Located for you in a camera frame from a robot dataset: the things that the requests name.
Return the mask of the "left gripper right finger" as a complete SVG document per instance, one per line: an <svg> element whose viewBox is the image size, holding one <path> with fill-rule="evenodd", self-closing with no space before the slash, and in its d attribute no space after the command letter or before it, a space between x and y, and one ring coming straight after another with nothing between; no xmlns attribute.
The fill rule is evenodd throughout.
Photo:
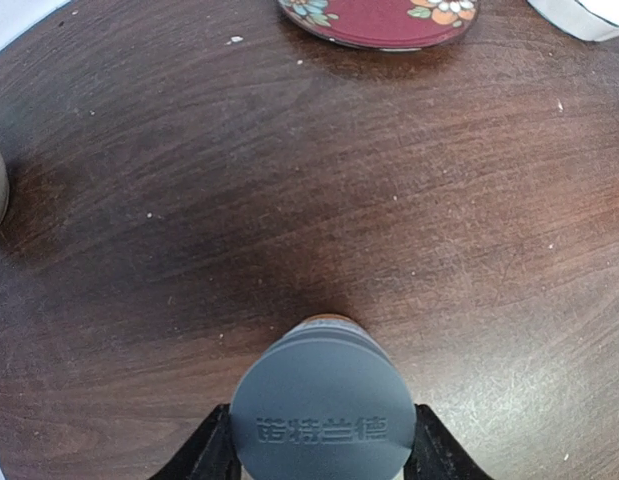
<svg viewBox="0 0 619 480"><path fill-rule="evenodd" d="M492 480L471 458L434 411L416 404L412 451L404 480Z"/></svg>

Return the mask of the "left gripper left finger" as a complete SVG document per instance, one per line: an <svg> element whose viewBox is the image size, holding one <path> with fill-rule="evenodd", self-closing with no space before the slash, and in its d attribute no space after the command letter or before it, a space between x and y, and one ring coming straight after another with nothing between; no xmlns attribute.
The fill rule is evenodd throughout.
<svg viewBox="0 0 619 480"><path fill-rule="evenodd" d="M229 410L229 404L217 405L149 480L240 480Z"/></svg>

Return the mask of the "grey lid vitamin bottle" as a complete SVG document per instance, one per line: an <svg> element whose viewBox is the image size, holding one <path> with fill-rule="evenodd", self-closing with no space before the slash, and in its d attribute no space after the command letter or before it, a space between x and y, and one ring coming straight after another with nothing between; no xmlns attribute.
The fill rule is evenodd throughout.
<svg viewBox="0 0 619 480"><path fill-rule="evenodd" d="M238 383L231 435L253 479L394 479L412 451L415 404L354 320L309 317Z"/></svg>

